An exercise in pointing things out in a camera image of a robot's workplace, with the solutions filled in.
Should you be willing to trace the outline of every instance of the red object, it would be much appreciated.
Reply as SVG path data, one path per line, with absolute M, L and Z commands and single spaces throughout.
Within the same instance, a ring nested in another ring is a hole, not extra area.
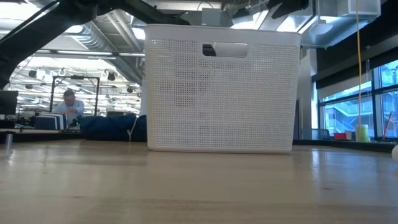
M 335 133 L 335 140 L 347 140 L 346 133 Z
M 384 141 L 386 139 L 388 126 L 390 125 L 391 118 L 392 118 L 392 112 L 390 112 L 390 116 L 388 117 L 388 122 L 387 122 L 386 128 L 384 130 L 383 138 L 381 139 L 382 141 Z

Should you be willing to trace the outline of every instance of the computer monitor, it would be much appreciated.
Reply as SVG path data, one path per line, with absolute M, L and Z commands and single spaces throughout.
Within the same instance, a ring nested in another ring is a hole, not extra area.
M 0 114 L 14 115 L 17 110 L 18 91 L 0 90 Z

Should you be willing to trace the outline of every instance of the basket handle hole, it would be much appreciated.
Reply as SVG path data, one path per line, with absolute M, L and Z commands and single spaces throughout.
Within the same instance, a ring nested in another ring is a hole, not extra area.
M 245 58 L 248 56 L 249 46 L 245 43 L 204 42 L 202 53 L 207 57 Z

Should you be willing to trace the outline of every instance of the light wood tabletop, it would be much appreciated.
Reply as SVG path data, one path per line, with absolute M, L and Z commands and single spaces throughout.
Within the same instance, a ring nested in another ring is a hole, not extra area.
M 54 141 L 0 150 L 0 223 L 398 223 L 391 155 L 150 152 Z

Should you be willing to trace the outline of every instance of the storage basket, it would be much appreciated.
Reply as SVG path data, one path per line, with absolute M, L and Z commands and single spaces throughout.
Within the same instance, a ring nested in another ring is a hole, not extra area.
M 145 32 L 150 149 L 291 151 L 298 34 L 171 25 Z M 246 44 L 247 56 L 204 56 L 203 44 L 213 42 Z

